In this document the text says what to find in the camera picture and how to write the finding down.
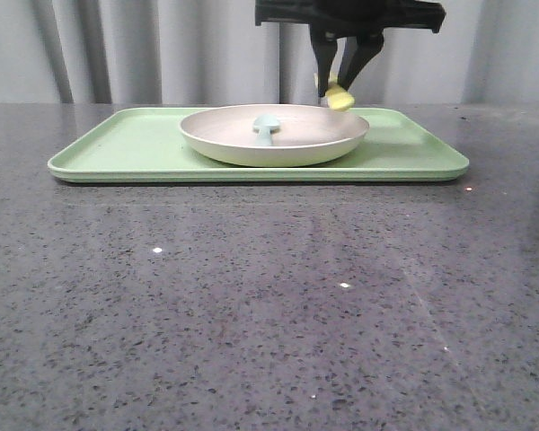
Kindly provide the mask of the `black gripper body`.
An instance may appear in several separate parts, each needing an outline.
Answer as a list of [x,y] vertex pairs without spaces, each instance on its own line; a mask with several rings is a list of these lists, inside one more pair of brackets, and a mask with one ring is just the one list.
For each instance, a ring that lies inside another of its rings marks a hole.
[[438,33],[446,17],[442,4],[425,1],[257,1],[255,24],[307,24],[337,37],[377,34],[386,28]]

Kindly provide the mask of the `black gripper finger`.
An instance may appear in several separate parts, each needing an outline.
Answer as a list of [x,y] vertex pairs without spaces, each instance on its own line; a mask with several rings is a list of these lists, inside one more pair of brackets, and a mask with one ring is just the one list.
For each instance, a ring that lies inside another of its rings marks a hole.
[[317,65],[317,92],[323,98],[329,88],[331,65],[337,54],[338,42],[328,34],[311,34],[310,41]]
[[347,37],[338,73],[338,85],[347,91],[383,46],[382,32]]

